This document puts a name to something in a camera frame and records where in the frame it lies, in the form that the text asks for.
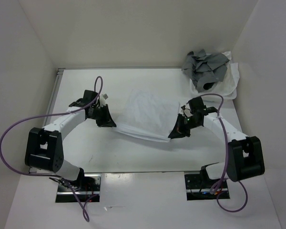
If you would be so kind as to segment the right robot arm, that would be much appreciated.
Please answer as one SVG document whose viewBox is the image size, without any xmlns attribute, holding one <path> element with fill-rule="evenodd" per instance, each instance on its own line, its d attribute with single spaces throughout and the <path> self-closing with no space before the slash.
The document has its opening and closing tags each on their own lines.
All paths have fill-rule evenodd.
<svg viewBox="0 0 286 229">
<path fill-rule="evenodd" d="M 179 114 L 170 139 L 189 137 L 191 130 L 204 127 L 218 137 L 225 146 L 225 161 L 201 167 L 199 176 L 203 187 L 211 187 L 216 180 L 230 179 L 238 182 L 260 176 L 265 172 L 261 141 L 256 136 L 247 136 L 226 121 L 219 108 L 207 107 L 201 97 L 187 102 L 190 115 Z"/>
</svg>

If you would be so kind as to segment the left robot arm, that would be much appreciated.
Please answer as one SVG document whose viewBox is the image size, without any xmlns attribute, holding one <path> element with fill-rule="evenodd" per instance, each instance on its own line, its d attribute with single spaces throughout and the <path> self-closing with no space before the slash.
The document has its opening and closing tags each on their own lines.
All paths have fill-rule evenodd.
<svg viewBox="0 0 286 229">
<path fill-rule="evenodd" d="M 108 96 L 85 90 L 83 97 L 71 103 L 66 114 L 42 128 L 29 132 L 25 165 L 53 172 L 58 182 L 78 191 L 91 186 L 95 180 L 84 170 L 64 159 L 63 140 L 79 124 L 87 119 L 95 120 L 98 127 L 116 127 L 106 103 Z"/>
</svg>

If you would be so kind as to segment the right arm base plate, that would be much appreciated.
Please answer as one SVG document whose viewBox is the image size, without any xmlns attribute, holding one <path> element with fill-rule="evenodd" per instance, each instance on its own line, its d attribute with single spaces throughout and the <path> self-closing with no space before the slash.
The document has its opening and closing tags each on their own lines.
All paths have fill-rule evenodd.
<svg viewBox="0 0 286 229">
<path fill-rule="evenodd" d="M 220 199 L 230 198 L 226 181 L 221 184 L 220 188 L 216 191 L 215 194 L 210 193 L 212 185 L 220 179 L 210 179 L 205 170 L 185 172 L 184 180 L 187 201 L 212 200 L 216 199 L 218 194 L 220 194 Z"/>
</svg>

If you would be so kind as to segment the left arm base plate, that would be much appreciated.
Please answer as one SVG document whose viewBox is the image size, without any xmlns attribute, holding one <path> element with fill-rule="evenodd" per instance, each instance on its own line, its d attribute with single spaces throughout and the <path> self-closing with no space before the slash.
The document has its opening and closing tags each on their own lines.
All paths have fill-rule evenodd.
<svg viewBox="0 0 286 229">
<path fill-rule="evenodd" d="M 100 189 L 101 189 L 101 174 L 86 173 L 85 177 L 89 177 L 90 181 L 88 184 L 82 187 L 73 187 L 77 198 L 81 203 L 88 201 L 89 203 L 100 202 Z M 56 203 L 74 203 L 77 202 L 72 191 L 67 187 L 66 184 L 61 181 L 57 181 L 58 188 L 56 193 Z"/>
</svg>

